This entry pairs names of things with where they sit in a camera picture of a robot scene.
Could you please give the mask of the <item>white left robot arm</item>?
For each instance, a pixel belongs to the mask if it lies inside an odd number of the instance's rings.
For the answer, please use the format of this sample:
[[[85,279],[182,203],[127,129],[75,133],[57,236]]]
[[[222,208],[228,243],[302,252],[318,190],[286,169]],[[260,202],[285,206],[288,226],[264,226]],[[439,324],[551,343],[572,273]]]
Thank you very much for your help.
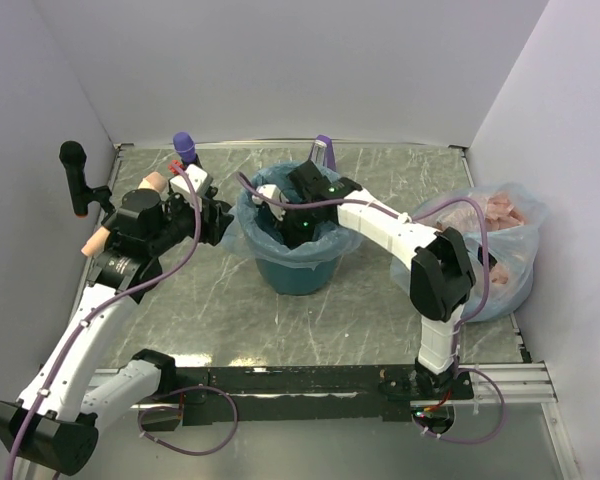
[[[104,250],[51,356],[16,401],[0,401],[0,440],[9,452],[5,478],[13,478],[19,458],[72,476],[133,404],[174,396],[175,361],[153,350],[135,354],[95,390],[89,385],[119,328],[146,293],[172,276],[160,256],[186,238],[216,245],[231,221],[229,204],[207,196],[173,191],[163,198],[147,188],[124,195],[103,224],[109,231]]]

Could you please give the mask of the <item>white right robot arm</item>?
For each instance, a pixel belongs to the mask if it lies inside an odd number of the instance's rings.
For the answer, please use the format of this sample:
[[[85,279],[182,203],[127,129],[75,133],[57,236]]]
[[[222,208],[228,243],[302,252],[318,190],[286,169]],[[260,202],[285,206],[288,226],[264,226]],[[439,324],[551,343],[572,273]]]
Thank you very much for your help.
[[[421,314],[415,382],[428,398],[444,396],[454,380],[456,327],[476,283],[462,234],[416,223],[357,182],[330,180],[311,161],[293,168],[287,179],[304,207],[281,210],[285,237],[298,243],[311,227],[330,221],[361,234],[407,268],[409,298]]]

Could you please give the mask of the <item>teal plastic trash bin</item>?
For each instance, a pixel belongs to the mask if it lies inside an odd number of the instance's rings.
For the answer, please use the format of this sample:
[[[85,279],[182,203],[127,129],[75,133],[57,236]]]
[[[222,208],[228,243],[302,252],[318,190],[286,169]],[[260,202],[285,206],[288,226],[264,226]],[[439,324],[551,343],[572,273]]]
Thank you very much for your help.
[[[237,216],[259,273],[281,295],[309,295],[324,287],[349,245],[344,230],[323,222],[315,227],[311,241],[287,247],[269,209],[255,205],[247,191],[238,197]]]

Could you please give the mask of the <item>light blue trash bag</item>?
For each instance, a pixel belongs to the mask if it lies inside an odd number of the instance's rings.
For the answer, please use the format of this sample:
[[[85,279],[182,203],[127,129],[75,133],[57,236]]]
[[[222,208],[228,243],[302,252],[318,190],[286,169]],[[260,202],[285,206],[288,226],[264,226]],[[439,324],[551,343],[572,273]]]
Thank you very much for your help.
[[[230,213],[233,221],[220,246],[229,253],[289,268],[314,269],[356,250],[362,237],[311,210],[290,210],[279,221],[265,204],[256,204],[242,188]]]

